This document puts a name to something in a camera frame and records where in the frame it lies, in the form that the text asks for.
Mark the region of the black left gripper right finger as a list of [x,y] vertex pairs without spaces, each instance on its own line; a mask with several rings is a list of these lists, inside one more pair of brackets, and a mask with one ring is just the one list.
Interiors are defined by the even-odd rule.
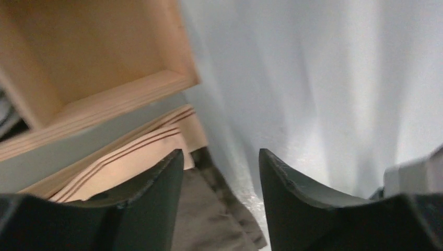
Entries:
[[272,250],[442,250],[442,194],[370,200],[332,189],[259,152]]

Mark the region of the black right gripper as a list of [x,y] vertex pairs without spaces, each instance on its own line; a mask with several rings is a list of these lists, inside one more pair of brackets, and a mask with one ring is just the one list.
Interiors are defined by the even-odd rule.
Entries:
[[369,199],[380,200],[400,193],[442,193],[442,146],[423,158],[388,168],[383,185]]

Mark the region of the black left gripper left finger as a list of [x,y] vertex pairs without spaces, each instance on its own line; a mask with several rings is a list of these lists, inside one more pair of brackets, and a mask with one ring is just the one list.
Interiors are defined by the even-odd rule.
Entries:
[[170,250],[183,164],[183,152],[174,150],[86,201],[3,193],[1,250]]

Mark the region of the brown boxer briefs beige waistband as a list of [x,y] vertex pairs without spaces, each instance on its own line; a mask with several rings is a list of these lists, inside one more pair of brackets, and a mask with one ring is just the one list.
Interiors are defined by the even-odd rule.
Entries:
[[60,206],[108,206],[93,250],[259,250],[255,217],[213,164],[184,105],[24,189]]

